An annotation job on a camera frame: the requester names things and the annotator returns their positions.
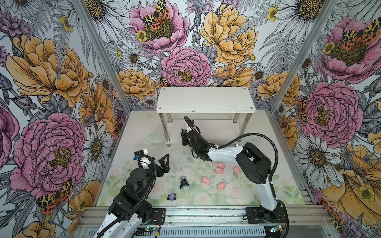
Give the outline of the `small purple figure toy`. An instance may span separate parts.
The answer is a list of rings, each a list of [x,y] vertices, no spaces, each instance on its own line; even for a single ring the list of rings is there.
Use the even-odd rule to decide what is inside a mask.
[[[176,196],[177,196],[176,193],[171,193],[167,196],[167,199],[170,201],[175,201],[177,199]]]

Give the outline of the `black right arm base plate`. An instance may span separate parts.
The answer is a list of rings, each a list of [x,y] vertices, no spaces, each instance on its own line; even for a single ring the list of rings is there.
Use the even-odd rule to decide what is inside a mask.
[[[288,221],[282,207],[274,211],[262,207],[246,207],[245,212],[245,218],[249,224],[285,224]]]

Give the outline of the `black purple figure toy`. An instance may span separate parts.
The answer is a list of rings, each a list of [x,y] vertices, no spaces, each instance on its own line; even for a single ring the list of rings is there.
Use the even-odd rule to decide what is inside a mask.
[[[187,182],[187,178],[185,176],[182,176],[180,180],[181,180],[180,189],[183,189],[189,186],[189,183]]]

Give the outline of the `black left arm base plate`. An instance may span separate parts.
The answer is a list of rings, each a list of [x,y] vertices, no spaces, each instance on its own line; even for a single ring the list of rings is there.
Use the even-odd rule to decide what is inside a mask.
[[[150,218],[147,224],[150,225],[164,225],[166,218],[165,208],[152,208]]]

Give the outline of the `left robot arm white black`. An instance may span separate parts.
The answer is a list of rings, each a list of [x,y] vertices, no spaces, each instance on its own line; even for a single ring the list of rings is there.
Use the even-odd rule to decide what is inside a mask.
[[[138,167],[130,172],[126,184],[113,199],[95,238],[136,238],[139,235],[160,235],[165,223],[165,208],[154,209],[147,201],[157,178],[170,170],[170,155],[155,162],[146,149],[136,151],[133,159]]]

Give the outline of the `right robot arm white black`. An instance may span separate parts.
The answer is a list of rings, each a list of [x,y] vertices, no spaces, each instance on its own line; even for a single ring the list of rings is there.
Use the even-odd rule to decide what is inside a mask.
[[[235,145],[234,142],[248,136],[259,136],[267,140],[274,149],[274,164],[254,144]],[[209,162],[236,162],[248,180],[258,185],[262,215],[274,218],[280,210],[281,203],[276,197],[272,177],[279,162],[278,149],[275,143],[266,135],[254,132],[247,133],[226,145],[218,146],[208,143],[197,131],[188,128],[181,130],[182,145],[189,146],[196,157]]]

